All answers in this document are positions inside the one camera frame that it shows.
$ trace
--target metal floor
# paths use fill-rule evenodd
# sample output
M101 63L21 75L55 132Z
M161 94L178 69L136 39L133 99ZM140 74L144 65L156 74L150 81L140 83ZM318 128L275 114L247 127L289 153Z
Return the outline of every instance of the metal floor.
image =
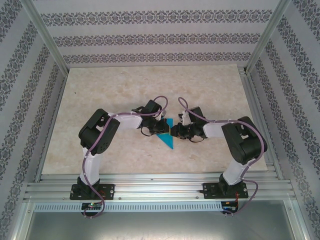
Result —
M225 217L208 212L35 212L28 240L291 240L283 201L254 201Z

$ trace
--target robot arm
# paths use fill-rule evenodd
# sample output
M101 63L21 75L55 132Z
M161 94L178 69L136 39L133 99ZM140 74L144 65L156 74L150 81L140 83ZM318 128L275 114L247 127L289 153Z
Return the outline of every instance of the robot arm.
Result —
M199 107L190 110L204 118ZM207 122L188 112L179 114L179 117L181 122L173 126L170 131L170 134L174 137L189 139L190 141L194 136L203 139L225 138L233 159L228 168L221 174L218 186L213 187L214 189L211 188L210 192L212 196L217 196L213 198L234 196L239 188L245 186L242 184L243 175L261 153L261 142L258 136L252 129L240 123ZM249 124L257 130L247 116L239 118L238 121ZM265 152L267 143L263 138L262 140Z
M150 100L145 107L138 107L137 109L130 111L129 114L117 115L110 120L100 141L86 157L84 168L87 180L85 179L83 171L81 171L77 180L77 186L76 188L73 188L78 192L79 196L84 196L84 198L88 197L89 199L95 196L95 193L90 189L88 183L95 189L98 189L100 183L99 167L103 158L103 153L110 146L110 143L118 130L148 128L150 135L169 132L170 129L167 120L163 118L165 111L159 113L157 116L137 115L152 114L161 109L161 105ZM86 155L88 149L93 146L101 134L100 129L106 125L108 119L113 115L113 113L108 113L100 108L95 111L92 117L80 130L78 136L80 138L83 156Z

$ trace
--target perforated metal strip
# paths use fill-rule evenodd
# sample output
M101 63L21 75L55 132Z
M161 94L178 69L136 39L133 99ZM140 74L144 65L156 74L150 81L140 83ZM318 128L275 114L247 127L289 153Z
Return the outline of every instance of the perforated metal strip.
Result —
M35 205L35 213L75 213L81 212L81 202L42 203ZM201 212L222 211L220 201L202 202L107 202L105 212Z

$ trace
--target patterned wallpaper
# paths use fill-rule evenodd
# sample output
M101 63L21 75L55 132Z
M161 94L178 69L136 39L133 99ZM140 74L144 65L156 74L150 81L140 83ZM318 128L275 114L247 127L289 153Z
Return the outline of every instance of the patterned wallpaper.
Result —
M35 0L70 68L245 66L279 0Z
M0 0L0 240L37 173L65 77L18 0Z
M281 170L320 239L320 6L293 0L251 73Z

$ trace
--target robotic arm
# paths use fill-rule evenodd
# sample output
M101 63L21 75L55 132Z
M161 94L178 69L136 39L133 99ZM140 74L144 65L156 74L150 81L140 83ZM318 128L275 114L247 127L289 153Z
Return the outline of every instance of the robotic arm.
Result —
M142 128L148 128L150 135L170 132L173 137L183 140L188 139L190 141L192 141L194 136L201 137L202 140L225 137L233 159L229 167L221 174L219 182L204 183L203 191L201 192L204 193L205 199L234 198L236 193L243 193L243 195L240 194L239 198L247 198L248 193L246 191L246 184L243 182L243 176L262 151L261 136L256 134L259 132L250 118L245 116L233 123L207 122L201 109L195 107L190 109L193 114L187 111L179 114L181 122L169 129L166 119L163 118L165 111L159 113L161 109L162 107L159 104L154 100L150 100L145 107L141 106L133 109L130 113L119 113L119 115L113 117L105 128L101 139L87 157L85 157L86 161L84 161L84 167L82 168L85 169L85 173L82 172L78 177L77 184L72 186L70 199L99 199L89 185L97 192L107 187L102 186L103 184L100 184L99 179L99 166L102 153L109 147L117 130L141 129L142 133ZM83 147L84 155L86 155L88 149L92 148L101 135L102 131L99 128L103 128L113 115L113 113L107 113L103 109L98 109L81 129L79 138L81 139L80 143ZM267 150L267 143L263 137L262 140L265 152ZM108 185L107 191L111 194L109 195L110 198L108 198L108 194L103 197L106 200L113 199L114 185L105 185Z
M205 118L200 107L192 108L190 111L201 118ZM226 124L225 122L207 122L192 113L185 111L179 114L181 122L171 128L170 134L180 139L188 139L191 142L193 142L192 138L194 136L201 137L202 140L225 137L233 157L228 168L221 174L219 183L203 185L203 191L201 192L204 193L204 198L233 198L236 193L244 193L240 198L247 198L248 193L243 192L246 188L245 183L243 183L243 176L249 166L260 155L262 149L257 134L251 128L241 123L248 124L257 130L256 126L247 116L238 119L241 123ZM265 152L267 150L267 143L263 137L262 140Z
M147 128L150 136L154 134L168 133L170 128L167 120L164 117L165 111L160 112L156 116L152 115L162 110L162 106L157 104L154 100L150 100L146 106L140 106L133 109L127 114L119 114L113 117L107 125L101 139L96 146L86 156L88 150L94 145L104 128L107 121L114 113L108 113L103 109L98 109L83 126L79 132L80 144L82 146L83 156L86 158L84 162L85 172L81 172L77 179L77 184L74 184L71 189L70 199L72 200L89 200L96 199L96 194L92 191L88 184L90 184L96 191L101 191L99 178L99 167L103 157L103 153L109 147L112 139L118 130L124 129L141 129Z

